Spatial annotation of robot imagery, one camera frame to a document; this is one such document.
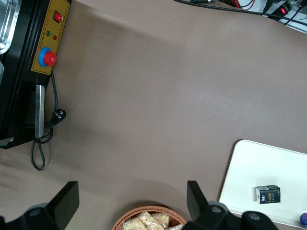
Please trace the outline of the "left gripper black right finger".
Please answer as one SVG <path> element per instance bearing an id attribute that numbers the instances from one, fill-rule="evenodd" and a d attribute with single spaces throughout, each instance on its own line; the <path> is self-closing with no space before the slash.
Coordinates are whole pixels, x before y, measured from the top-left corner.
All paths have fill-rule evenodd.
<path id="1" fill-rule="evenodd" d="M 240 217 L 226 205 L 209 202 L 196 181 L 187 181 L 187 207 L 191 221 L 185 230 L 276 230 L 271 219 L 257 211 L 246 211 Z"/>

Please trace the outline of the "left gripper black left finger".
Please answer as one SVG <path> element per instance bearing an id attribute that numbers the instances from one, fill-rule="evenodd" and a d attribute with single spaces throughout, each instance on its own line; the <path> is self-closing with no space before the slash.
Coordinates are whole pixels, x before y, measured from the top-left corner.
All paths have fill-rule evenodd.
<path id="1" fill-rule="evenodd" d="M 0 218 L 2 230 L 64 230 L 79 207 L 79 183 L 69 181 L 49 203 L 30 207 L 20 217 L 6 222 Z"/>

